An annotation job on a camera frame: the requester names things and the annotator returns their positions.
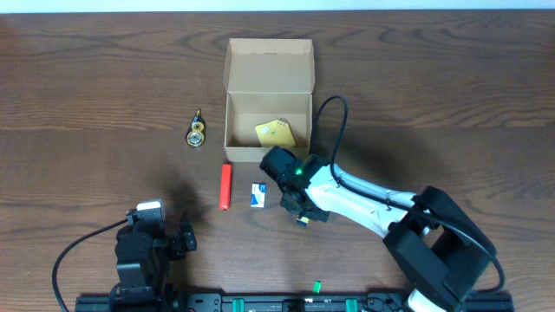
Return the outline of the small white blue box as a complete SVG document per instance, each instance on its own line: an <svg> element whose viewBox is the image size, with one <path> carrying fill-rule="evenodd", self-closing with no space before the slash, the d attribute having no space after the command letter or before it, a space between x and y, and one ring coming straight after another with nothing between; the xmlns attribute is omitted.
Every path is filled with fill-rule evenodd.
<svg viewBox="0 0 555 312"><path fill-rule="evenodd" d="M253 183L251 185L251 207L264 208L266 193L266 183Z"/></svg>

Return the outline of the cardboard box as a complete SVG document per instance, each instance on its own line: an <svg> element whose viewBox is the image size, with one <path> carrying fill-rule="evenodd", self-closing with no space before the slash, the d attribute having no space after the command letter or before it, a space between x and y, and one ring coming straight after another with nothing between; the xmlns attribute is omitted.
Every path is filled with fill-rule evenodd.
<svg viewBox="0 0 555 312"><path fill-rule="evenodd" d="M260 162L270 150L256 126L286 120L298 158L309 153L315 86L311 39L231 38L224 86L224 150L231 162Z"/></svg>

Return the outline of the yellow highlighter with blue cap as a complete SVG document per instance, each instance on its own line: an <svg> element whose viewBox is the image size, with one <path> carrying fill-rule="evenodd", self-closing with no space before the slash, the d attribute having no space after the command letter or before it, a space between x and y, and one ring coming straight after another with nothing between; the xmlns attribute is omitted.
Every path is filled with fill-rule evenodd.
<svg viewBox="0 0 555 312"><path fill-rule="evenodd" d="M296 224L301 227L306 227L309 223L309 219L307 217L298 217Z"/></svg>

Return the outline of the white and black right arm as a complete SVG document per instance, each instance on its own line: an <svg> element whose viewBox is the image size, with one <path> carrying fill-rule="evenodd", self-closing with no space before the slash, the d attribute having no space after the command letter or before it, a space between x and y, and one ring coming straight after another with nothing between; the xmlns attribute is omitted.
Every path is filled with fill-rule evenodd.
<svg viewBox="0 0 555 312"><path fill-rule="evenodd" d="M382 238L414 289L413 311L457 311L488 265L501 271L493 243L442 190L390 190L359 179L312 154L298 159L274 146L260 169L282 192L280 204L299 224L325 222L332 213Z"/></svg>

